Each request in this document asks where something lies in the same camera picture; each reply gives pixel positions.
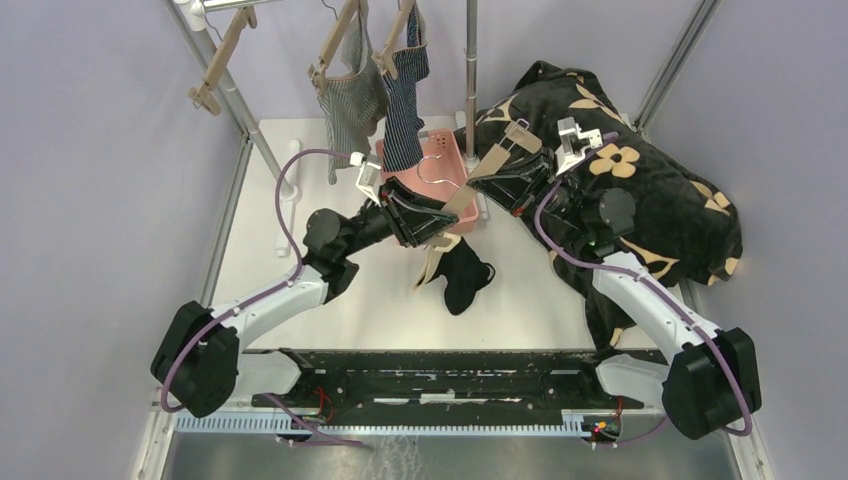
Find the black underwear beige waistband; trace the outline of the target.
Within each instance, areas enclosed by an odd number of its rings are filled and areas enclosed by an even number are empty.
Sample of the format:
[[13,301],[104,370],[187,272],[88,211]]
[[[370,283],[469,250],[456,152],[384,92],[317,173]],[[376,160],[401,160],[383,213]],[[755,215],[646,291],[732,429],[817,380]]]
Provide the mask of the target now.
[[451,315],[458,316],[473,303],[476,294],[488,286],[496,275],[494,266],[483,262],[463,237],[450,250],[427,250],[419,278],[412,289],[446,279],[443,292],[445,306]]

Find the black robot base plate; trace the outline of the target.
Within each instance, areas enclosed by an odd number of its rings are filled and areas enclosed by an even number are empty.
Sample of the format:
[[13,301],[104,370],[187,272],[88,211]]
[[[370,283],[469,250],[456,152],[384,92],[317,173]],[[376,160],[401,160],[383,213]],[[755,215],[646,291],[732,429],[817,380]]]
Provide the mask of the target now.
[[329,426],[554,425],[564,410],[642,408],[590,377],[588,350],[288,350],[301,376],[277,399]]

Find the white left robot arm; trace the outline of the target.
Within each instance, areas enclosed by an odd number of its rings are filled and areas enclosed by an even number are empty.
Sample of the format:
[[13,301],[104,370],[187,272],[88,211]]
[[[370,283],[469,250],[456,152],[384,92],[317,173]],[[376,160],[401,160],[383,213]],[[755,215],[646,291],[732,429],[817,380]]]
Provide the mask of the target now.
[[296,254],[283,279],[245,299],[217,307],[190,301],[177,310],[150,366],[161,384],[161,407],[197,418],[212,414],[245,377],[241,359],[256,339],[348,289],[359,271],[350,256],[390,237],[404,247],[419,247],[458,220],[441,202],[395,181],[352,217],[328,208],[314,211],[306,223],[306,250]]

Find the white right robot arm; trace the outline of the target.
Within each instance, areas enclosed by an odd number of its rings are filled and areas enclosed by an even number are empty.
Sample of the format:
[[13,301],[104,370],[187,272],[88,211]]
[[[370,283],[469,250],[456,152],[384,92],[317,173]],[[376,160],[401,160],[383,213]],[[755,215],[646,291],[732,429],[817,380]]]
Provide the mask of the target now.
[[725,330],[687,307],[616,242],[634,227],[635,201],[621,188],[587,192],[551,154],[537,153],[498,172],[472,173],[467,186],[515,217],[532,219],[543,245],[591,276],[591,286],[646,333],[665,364],[617,353],[577,384],[581,400],[603,407],[616,396],[661,409],[685,437],[723,430],[748,436],[762,406],[753,339]]

